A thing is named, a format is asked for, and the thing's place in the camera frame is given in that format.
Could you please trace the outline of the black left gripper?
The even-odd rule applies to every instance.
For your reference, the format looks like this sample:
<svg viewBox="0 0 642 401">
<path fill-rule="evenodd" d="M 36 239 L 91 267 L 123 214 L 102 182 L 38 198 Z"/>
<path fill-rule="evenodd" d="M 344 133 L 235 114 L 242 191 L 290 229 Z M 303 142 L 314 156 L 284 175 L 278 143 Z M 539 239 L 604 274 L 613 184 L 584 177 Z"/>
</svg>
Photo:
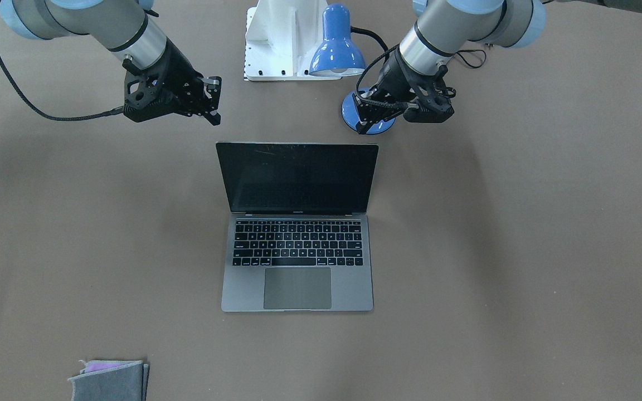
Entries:
<svg viewBox="0 0 642 401">
<path fill-rule="evenodd" d="M 415 98 L 403 74 L 399 48 L 393 47 L 383 56 L 387 59 L 376 83 L 361 90 L 359 78 L 354 89 L 354 128 L 360 135 L 377 135 L 389 129 L 395 118 L 403 114 L 407 102 Z"/>
</svg>

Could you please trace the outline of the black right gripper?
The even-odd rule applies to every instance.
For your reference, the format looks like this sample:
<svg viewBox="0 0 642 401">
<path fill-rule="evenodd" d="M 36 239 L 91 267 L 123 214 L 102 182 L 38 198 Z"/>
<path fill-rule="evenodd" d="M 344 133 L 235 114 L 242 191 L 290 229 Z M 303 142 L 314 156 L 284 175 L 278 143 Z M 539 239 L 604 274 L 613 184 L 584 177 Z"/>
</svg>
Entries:
<svg viewBox="0 0 642 401">
<path fill-rule="evenodd" d="M 218 112 L 221 99 L 222 77 L 204 76 L 193 68 L 171 39 L 160 61 L 168 63 L 166 85 L 181 100 L 183 116 L 201 116 L 212 125 L 221 125 Z"/>
</svg>

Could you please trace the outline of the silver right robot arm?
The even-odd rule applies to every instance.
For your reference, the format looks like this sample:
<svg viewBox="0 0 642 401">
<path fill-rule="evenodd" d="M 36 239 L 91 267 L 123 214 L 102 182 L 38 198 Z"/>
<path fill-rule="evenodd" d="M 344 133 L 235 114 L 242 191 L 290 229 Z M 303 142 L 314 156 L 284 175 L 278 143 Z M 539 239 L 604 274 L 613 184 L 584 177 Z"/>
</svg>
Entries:
<svg viewBox="0 0 642 401">
<path fill-rule="evenodd" d="M 122 106 L 81 116 L 81 121 L 122 114 L 139 123 L 178 114 L 219 125 L 221 77 L 194 69 L 154 22 L 152 7 L 151 1 L 0 1 L 0 18 L 11 31 L 33 40 L 92 36 L 120 61 L 127 72 Z M 32 107 L 1 54 L 0 68 Z"/>
</svg>

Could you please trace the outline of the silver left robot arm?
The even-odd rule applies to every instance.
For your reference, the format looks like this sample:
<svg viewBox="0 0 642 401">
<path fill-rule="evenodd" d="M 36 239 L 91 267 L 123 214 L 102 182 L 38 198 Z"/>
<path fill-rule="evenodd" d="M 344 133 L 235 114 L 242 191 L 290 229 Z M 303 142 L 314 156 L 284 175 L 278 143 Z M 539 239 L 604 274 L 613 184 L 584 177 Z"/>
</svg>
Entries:
<svg viewBox="0 0 642 401">
<path fill-rule="evenodd" d="M 377 81 L 359 86 L 342 103 L 342 117 L 360 135 L 380 134 L 395 118 L 441 124 L 453 113 L 455 89 L 444 76 L 467 42 L 522 48 L 546 25 L 544 1 L 415 1 L 417 21 L 397 45 L 386 48 Z"/>
</svg>

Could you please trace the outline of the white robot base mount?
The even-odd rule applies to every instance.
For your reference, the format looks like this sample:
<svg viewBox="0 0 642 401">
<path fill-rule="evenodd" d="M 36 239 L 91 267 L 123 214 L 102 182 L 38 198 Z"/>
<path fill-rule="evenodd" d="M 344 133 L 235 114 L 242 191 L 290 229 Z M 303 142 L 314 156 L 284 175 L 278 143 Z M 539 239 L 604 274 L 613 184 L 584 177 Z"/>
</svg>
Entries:
<svg viewBox="0 0 642 401">
<path fill-rule="evenodd" d="M 259 1 L 247 10 L 244 78 L 247 81 L 326 81 L 310 64 L 323 40 L 326 1 Z"/>
</svg>

